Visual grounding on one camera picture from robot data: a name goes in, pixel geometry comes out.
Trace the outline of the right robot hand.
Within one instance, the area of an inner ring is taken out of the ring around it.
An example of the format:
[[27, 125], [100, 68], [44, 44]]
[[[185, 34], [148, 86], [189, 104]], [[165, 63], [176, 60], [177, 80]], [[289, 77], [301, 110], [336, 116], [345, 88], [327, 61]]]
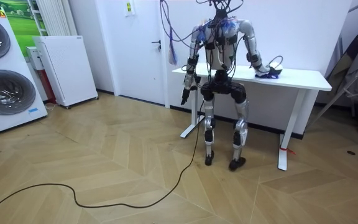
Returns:
[[255, 69], [255, 76], [257, 78], [277, 79], [282, 70], [283, 67], [281, 65], [263, 65]]

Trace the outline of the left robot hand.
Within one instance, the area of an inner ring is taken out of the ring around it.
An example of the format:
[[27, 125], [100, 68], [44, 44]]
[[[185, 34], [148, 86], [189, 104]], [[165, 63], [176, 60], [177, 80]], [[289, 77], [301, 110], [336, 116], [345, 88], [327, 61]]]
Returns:
[[181, 105], [184, 105], [188, 101], [190, 93], [197, 89], [198, 89], [197, 86], [191, 86], [189, 88], [184, 87], [182, 94], [181, 94]]

